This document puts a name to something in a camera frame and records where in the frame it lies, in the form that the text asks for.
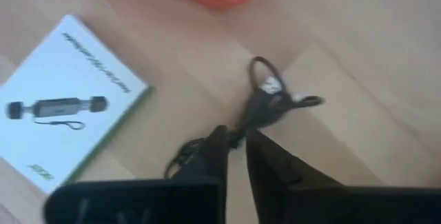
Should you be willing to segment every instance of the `black cord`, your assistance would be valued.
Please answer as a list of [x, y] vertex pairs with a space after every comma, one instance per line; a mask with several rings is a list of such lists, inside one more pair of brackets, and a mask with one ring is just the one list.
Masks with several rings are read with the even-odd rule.
[[[258, 62], [262, 63], [273, 74], [272, 81], [267, 81], [263, 87], [260, 87], [257, 82], [255, 67]], [[306, 96], [299, 101], [293, 100], [279, 71], [265, 58], [253, 58], [249, 64], [248, 73], [253, 92], [245, 105], [245, 110], [238, 125], [229, 132], [230, 148], [237, 149], [240, 147], [240, 141], [245, 137], [247, 130], [272, 125], [288, 111], [295, 108], [313, 107], [324, 102], [319, 96]], [[205, 138], [195, 139], [183, 144], [176, 156], [167, 165], [164, 177], [170, 178], [170, 173], [175, 167], [179, 169], [186, 165], [193, 155], [198, 152], [199, 146], [204, 140]]]
[[82, 130], [85, 128], [85, 124], [80, 121], [50, 121], [50, 122], [39, 122], [36, 121], [36, 118], [34, 116], [33, 118], [34, 123], [41, 124], [41, 125], [66, 125], [72, 130]]

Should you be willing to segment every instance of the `black object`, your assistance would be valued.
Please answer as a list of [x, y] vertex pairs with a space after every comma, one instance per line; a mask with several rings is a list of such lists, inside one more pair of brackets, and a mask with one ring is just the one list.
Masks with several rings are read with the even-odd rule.
[[45, 125], [68, 125], [73, 130], [81, 130], [85, 127], [85, 124], [79, 121], [51, 121], [51, 122], [38, 122], [36, 118], [50, 117], [50, 116], [63, 116], [77, 114], [81, 110], [89, 110], [91, 112], [102, 112], [107, 109], [108, 102], [104, 96], [94, 96], [90, 100], [80, 100], [78, 98], [68, 99], [49, 99], [40, 100], [31, 106], [24, 106], [22, 102], [9, 103], [8, 118], [9, 119], [22, 119], [24, 113], [31, 113], [34, 115], [34, 122], [37, 124]]
[[[255, 67], [262, 63], [272, 74], [271, 81], [267, 81], [263, 87], [257, 82]], [[294, 100], [289, 93], [277, 68], [262, 57], [252, 59], [248, 67], [249, 81], [252, 87], [252, 95], [245, 105], [245, 110], [236, 128], [228, 132], [229, 146], [237, 149], [240, 141], [244, 138], [247, 130], [267, 127], [279, 121], [290, 110], [308, 108], [320, 105], [324, 100], [319, 96], [306, 96]], [[176, 156], [167, 166], [164, 176], [171, 177], [174, 167], [182, 167], [197, 152], [205, 138], [195, 139], [185, 143], [177, 152]]]
[[[347, 187], [259, 131], [246, 139], [260, 224], [441, 223], [439, 189]], [[227, 156], [227, 130], [220, 126], [171, 179], [62, 187], [45, 204], [46, 223], [223, 224]]]

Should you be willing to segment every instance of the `white label tag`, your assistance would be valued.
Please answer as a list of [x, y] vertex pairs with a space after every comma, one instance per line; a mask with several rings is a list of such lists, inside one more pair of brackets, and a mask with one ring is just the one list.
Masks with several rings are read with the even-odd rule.
[[279, 80], [274, 77], [269, 77], [260, 88], [268, 94], [274, 94], [282, 90], [282, 85]]

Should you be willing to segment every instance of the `card reader image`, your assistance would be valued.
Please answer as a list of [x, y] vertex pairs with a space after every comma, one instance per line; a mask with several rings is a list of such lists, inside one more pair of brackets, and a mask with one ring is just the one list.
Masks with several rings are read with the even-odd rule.
[[[37, 124], [65, 124], [74, 130], [81, 130], [85, 127], [85, 124], [78, 121], [51, 121], [48, 123], [42, 123], [35, 121], [35, 119], [74, 115], [78, 114], [80, 111], [89, 111], [91, 113], [104, 112], [107, 110], [108, 105], [109, 103], [104, 96], [94, 96], [89, 100], [80, 100], [78, 98], [39, 100], [31, 106], [24, 106], [23, 102], [17, 101], [8, 104], [6, 114], [9, 119], [18, 120], [22, 119], [25, 113], [29, 113], [33, 114], [34, 122]], [[72, 126], [72, 123], [79, 124], [79, 127]]]

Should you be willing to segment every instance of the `light wood floor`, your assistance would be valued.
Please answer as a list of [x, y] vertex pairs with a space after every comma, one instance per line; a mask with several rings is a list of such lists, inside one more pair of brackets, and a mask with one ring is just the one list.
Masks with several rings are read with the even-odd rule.
[[[440, 2], [251, 0], [216, 12], [188, 0], [0, 0], [0, 83], [77, 14], [156, 87], [82, 180], [150, 179], [182, 142], [234, 124], [261, 55], [292, 90], [327, 99], [266, 135], [346, 184], [440, 186]], [[228, 223], [257, 223], [243, 156], [230, 157]], [[0, 158], [0, 223], [41, 223], [44, 199]]]

